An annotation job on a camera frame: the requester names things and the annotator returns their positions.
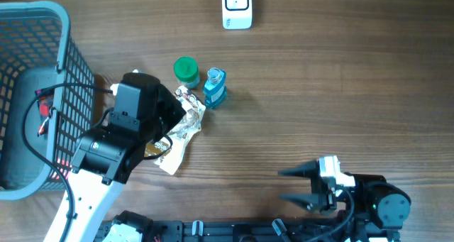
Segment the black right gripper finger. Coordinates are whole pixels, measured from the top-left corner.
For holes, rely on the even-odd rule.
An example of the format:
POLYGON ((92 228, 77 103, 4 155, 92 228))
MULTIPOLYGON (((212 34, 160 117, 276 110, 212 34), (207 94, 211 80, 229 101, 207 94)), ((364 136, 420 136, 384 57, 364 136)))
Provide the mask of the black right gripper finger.
POLYGON ((280 170, 278 175, 303 177, 307 179, 317 178, 319 176, 319 162, 317 160, 311 160, 309 162, 302 163, 297 167, 280 170))
POLYGON ((318 205, 318 196, 315 194, 281 194, 280 198, 307 211, 312 211, 318 205))

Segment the dried mushroom snack bag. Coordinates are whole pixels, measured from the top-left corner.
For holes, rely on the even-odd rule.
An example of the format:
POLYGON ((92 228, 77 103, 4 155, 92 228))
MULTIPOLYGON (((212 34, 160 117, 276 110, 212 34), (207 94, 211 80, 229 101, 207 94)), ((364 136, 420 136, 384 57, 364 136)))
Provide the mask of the dried mushroom snack bag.
POLYGON ((169 175, 174 175, 184 159, 184 153, 192 137, 200 132, 201 121, 206 107, 185 86, 175 90, 175 98, 186 111, 183 119, 160 141, 149 142, 144 157, 151 158, 154 163, 169 175))

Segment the green lid jar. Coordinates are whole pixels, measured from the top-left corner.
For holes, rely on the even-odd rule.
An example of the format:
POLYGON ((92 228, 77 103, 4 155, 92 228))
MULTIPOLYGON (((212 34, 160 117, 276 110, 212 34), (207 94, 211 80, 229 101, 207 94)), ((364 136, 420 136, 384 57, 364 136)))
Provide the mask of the green lid jar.
POLYGON ((196 60, 183 56, 174 63, 174 74, 181 85, 188 89, 195 89, 200 83, 199 67, 196 60))

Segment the black red packaged item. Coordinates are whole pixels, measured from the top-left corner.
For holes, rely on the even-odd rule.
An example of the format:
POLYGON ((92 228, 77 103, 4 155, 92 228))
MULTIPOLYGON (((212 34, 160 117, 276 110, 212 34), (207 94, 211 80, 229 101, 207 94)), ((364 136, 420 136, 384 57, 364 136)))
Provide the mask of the black red packaged item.
POLYGON ((45 135, 48 132, 48 124, 51 118, 51 109, 53 106, 54 89, 38 89, 35 90, 35 95, 39 96, 37 100, 38 111, 40 114, 41 125, 38 129, 38 137, 45 135))

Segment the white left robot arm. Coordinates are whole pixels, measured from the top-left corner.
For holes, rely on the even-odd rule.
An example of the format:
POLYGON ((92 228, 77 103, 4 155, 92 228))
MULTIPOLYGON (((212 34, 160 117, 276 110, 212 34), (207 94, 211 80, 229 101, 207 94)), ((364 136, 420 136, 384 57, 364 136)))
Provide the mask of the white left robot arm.
POLYGON ((166 136, 185 114, 158 78, 126 73, 107 126, 93 126, 77 139, 70 188, 45 240, 93 241, 107 211, 143 161, 146 145, 166 136))

